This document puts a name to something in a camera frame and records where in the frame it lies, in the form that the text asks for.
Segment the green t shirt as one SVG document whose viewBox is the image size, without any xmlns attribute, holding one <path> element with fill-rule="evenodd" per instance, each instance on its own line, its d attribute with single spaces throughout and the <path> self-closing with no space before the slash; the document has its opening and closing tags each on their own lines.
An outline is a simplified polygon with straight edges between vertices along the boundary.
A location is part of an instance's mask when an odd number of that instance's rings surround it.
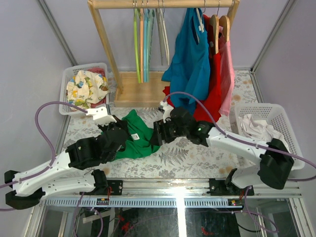
<svg viewBox="0 0 316 237">
<path fill-rule="evenodd" d="M 159 150 L 159 146 L 150 144 L 154 130 L 146 126 L 135 110 L 131 110 L 121 120 L 128 122 L 130 136 L 126 141 L 125 151 L 118 151 L 115 160 L 121 158 L 144 158 Z"/>
</svg>

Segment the cream white hanger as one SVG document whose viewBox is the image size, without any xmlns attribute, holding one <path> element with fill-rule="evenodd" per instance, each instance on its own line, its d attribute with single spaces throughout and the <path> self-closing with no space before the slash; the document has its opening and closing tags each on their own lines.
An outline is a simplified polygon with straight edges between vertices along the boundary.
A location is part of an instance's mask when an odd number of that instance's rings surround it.
<svg viewBox="0 0 316 237">
<path fill-rule="evenodd" d="M 166 30 L 165 20 L 164 20 L 164 13 L 165 13 L 164 1 L 162 1 L 162 7 L 163 7 L 163 9 L 159 8 L 159 18 L 160 18 L 162 37 L 163 37 L 163 46 L 164 46 L 165 55 L 166 55 L 166 63 L 169 66 L 170 65 L 170 52 L 169 52 L 167 30 Z"/>
</svg>

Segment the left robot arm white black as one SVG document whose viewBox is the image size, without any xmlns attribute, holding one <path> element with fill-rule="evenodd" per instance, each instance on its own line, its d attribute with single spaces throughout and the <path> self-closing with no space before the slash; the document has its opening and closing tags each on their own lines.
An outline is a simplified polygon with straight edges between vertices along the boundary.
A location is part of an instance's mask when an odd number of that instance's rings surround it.
<svg viewBox="0 0 316 237">
<path fill-rule="evenodd" d="M 107 195 L 110 186 L 104 171 L 94 169 L 79 177 L 66 177 L 72 172 L 113 161 L 117 151 L 125 149 L 130 136 L 126 121 L 118 119 L 98 127 L 102 134 L 77 140 L 53 161 L 24 172 L 7 171 L 4 180 L 12 190 L 6 193 L 5 203 L 16 210 L 23 210 L 52 196 L 71 193 Z"/>
</svg>

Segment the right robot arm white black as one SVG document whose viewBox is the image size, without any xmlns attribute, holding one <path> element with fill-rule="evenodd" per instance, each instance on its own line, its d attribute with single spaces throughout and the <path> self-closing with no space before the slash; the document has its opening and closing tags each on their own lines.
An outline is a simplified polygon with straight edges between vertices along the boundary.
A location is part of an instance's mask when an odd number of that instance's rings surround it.
<svg viewBox="0 0 316 237">
<path fill-rule="evenodd" d="M 177 137 L 186 137 L 196 145 L 216 147 L 254 163 L 253 166 L 234 168 L 225 180 L 210 179 L 211 195 L 239 195 L 247 187 L 265 184 L 282 190 L 294 165 L 285 145 L 279 139 L 270 142 L 252 140 L 231 132 L 220 131 L 214 123 L 196 121 L 184 108 L 163 110 L 163 118 L 154 122 L 151 145 L 162 146 Z"/>
</svg>

